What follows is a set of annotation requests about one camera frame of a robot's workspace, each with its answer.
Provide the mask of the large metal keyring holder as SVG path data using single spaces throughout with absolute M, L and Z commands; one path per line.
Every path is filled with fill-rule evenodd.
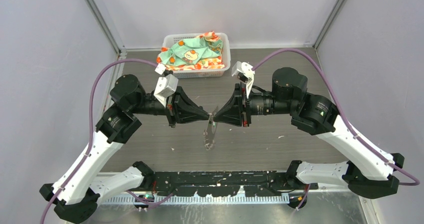
M 204 147 L 206 151 L 210 151 L 215 146 L 215 135 L 217 131 L 217 124 L 214 122 L 214 116 L 217 114 L 219 106 L 216 106 L 212 113 L 209 114 L 208 125 L 204 130 Z

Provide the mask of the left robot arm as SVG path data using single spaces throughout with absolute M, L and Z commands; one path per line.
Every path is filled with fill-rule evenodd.
M 108 179 L 96 182 L 95 177 L 141 127 L 137 115 L 165 116 L 171 127 L 208 120 L 208 113 L 177 83 L 174 75 L 160 77 L 156 89 L 147 93 L 135 75 L 117 79 L 110 92 L 113 104 L 96 124 L 80 156 L 58 181 L 40 188 L 60 219 L 82 223 L 103 201 L 133 188 L 147 191 L 153 186 L 155 173 L 141 161 Z

